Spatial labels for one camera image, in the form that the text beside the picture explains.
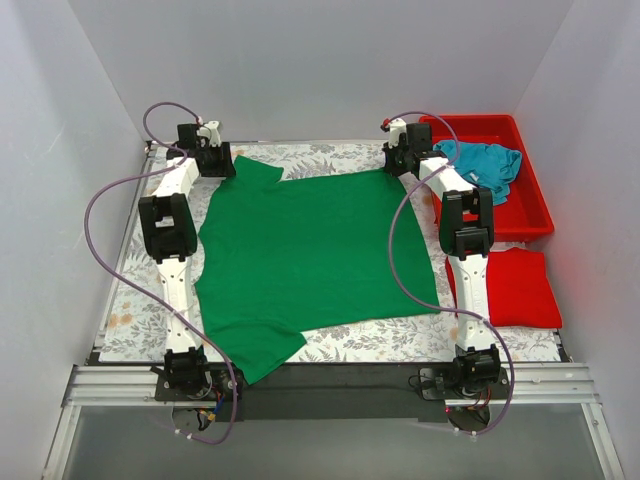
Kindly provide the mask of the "green t shirt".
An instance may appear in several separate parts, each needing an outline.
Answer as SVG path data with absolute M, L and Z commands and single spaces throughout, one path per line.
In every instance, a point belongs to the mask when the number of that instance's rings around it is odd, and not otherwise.
M 249 383 L 305 333 L 414 316 L 438 302 L 423 233 L 401 181 L 382 170 L 283 179 L 240 156 L 199 231 L 195 290 L 206 335 Z

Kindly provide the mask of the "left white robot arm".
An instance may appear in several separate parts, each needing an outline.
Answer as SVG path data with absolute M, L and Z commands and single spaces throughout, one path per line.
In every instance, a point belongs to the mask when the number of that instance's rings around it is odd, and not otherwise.
M 171 313 L 166 319 L 164 370 L 166 385 L 188 398 L 205 398 L 213 386 L 206 369 L 203 341 L 188 325 L 193 316 L 192 256 L 198 245 L 188 197 L 200 177 L 233 177 L 230 144 L 221 139 L 221 123 L 197 121 L 177 126 L 179 149 L 167 155 L 170 172 L 158 187 L 138 202 L 143 240 L 156 263 L 163 300 L 185 320 Z

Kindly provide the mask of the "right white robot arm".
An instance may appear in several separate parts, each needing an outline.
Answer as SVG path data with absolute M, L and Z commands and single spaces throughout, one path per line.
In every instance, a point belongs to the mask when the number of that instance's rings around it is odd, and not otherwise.
M 458 320 L 455 357 L 444 373 L 428 384 L 440 392 L 453 390 L 475 397 L 499 381 L 501 361 L 489 327 L 487 267 L 494 243 L 492 193 L 465 180 L 454 168 L 461 144 L 454 142 L 454 155 L 438 152 L 427 123 L 387 119 L 381 129 L 388 134 L 383 144 L 384 171 L 399 177 L 413 174 L 430 188 L 441 203 L 439 244 L 454 279 Z

